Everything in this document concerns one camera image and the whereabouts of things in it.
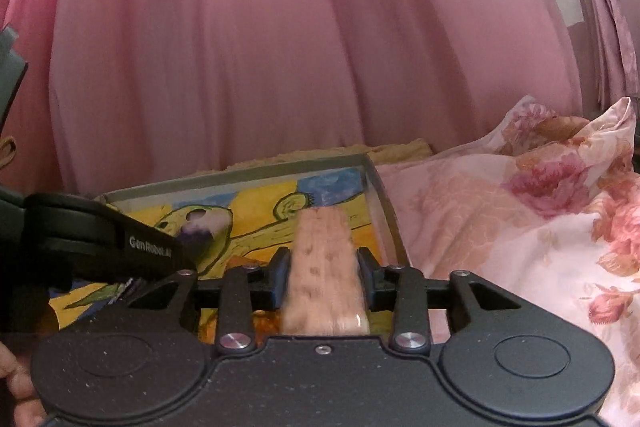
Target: floral pillowcase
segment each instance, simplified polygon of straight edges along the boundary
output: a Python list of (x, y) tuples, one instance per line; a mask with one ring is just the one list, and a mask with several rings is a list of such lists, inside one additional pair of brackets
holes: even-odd
[[(602, 409), (640, 426), (640, 175), (628, 98), (589, 122), (524, 98), (486, 137), (378, 168), (413, 266), (468, 269), (594, 333), (616, 378)], [(434, 339), (448, 328), (433, 317)]]

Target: pink curtain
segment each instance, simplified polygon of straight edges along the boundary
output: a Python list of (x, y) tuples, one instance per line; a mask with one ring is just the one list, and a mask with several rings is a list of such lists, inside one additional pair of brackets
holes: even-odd
[(640, 49), (639, 0), (593, 0), (598, 39), (600, 108), (606, 109), (623, 96), (640, 95), (638, 55)]
[(16, 51), (29, 70), (9, 112), (4, 133), (17, 142), (2, 184), (24, 192), (63, 188), (49, 109), (49, 61), (57, 0), (0, 0), (4, 24), (19, 34)]
[[(57, 0), (36, 24), (53, 32), (50, 54), (23, 53), (43, 70), (50, 55), (41, 125), (83, 194), (296, 149), (423, 137), (443, 150), (524, 94), (581, 112), (554, 0)], [(31, 187), (41, 165), (2, 181)]]

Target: cartoon figure painting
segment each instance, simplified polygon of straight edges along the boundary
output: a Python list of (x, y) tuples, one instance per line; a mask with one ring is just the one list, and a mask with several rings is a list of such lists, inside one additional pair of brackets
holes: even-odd
[[(368, 247), (380, 258), (357, 169), (164, 204), (130, 215), (177, 236), (185, 245), (209, 245), (196, 264), (199, 276), (211, 279), (221, 277), (232, 259), (268, 263), (279, 247), (293, 240), (292, 218), (297, 212), (308, 206), (333, 204), (340, 205), (349, 216), (356, 247)], [(67, 295), (52, 295), (50, 303), (64, 327), (94, 313), (125, 289), (122, 284), (79, 282)]]

